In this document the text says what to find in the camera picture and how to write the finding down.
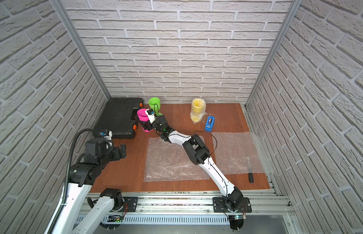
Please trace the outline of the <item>pink plastic wine glass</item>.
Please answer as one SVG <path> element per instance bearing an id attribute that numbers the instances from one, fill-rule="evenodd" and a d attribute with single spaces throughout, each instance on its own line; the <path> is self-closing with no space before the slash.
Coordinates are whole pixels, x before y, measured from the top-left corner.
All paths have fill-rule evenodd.
<path id="1" fill-rule="evenodd" d="M 151 132 L 152 131 L 152 125 L 150 123 L 149 117 L 147 115 L 147 110 L 146 109 L 140 109 L 137 111 L 137 115 L 139 118 L 139 122 L 141 124 L 141 126 L 143 127 L 143 131 L 144 132 Z"/>

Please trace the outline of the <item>blue tape dispenser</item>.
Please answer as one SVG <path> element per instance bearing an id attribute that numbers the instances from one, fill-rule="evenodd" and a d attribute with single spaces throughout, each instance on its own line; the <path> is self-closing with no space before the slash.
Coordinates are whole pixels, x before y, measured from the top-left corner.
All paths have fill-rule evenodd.
<path id="1" fill-rule="evenodd" d="M 215 123 L 215 117 L 208 116 L 206 123 L 205 123 L 205 131 L 211 132 L 213 129 L 214 123 Z"/>

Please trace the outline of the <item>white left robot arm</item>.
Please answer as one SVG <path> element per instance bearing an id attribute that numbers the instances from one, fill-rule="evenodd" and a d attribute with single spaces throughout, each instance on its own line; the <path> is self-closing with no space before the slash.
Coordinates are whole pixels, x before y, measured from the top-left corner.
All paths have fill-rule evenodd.
<path id="1" fill-rule="evenodd" d="M 115 147 L 111 140 L 96 137 L 86 142 L 86 151 L 82 154 L 83 162 L 77 162 L 67 168 L 67 183 L 48 224 L 47 234 L 92 234 L 110 212 L 128 212 L 128 205 L 118 189 L 105 189 L 86 217 L 75 226 L 83 202 L 95 180 L 112 161 L 127 157 L 126 145 Z"/>

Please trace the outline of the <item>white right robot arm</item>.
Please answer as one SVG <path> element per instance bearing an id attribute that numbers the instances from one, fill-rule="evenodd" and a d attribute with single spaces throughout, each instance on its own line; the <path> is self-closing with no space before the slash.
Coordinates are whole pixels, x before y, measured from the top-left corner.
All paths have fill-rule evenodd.
<path id="1" fill-rule="evenodd" d="M 208 147 L 198 135 L 185 135 L 171 128 L 165 116 L 147 115 L 140 119 L 140 123 L 145 130 L 156 130 L 164 141 L 182 146 L 191 162 L 200 166 L 215 182 L 223 196 L 223 205 L 232 212 L 240 208 L 242 192 L 217 167 Z"/>

